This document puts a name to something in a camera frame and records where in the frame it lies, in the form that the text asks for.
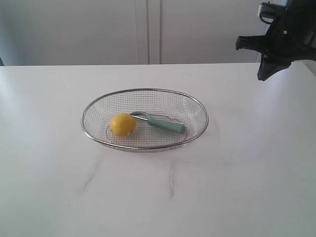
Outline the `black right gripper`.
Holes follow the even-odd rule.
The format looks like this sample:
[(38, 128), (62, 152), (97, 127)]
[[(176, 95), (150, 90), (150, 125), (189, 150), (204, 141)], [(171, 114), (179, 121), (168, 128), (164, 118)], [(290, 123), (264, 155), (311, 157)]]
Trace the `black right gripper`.
[(315, 17), (261, 17), (268, 25), (264, 35), (239, 36), (236, 49), (248, 49), (261, 53), (257, 73), (259, 81), (290, 67), (290, 63), (302, 60), (316, 60)]

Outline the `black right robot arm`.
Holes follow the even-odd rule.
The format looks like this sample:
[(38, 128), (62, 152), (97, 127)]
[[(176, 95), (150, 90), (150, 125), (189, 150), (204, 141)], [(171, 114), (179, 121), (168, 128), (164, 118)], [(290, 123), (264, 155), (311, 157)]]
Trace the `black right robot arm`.
[(316, 2), (288, 0), (285, 5), (263, 2), (258, 16), (269, 28), (261, 36), (239, 36), (236, 49), (261, 54), (257, 78), (265, 81), (294, 61), (316, 59)]

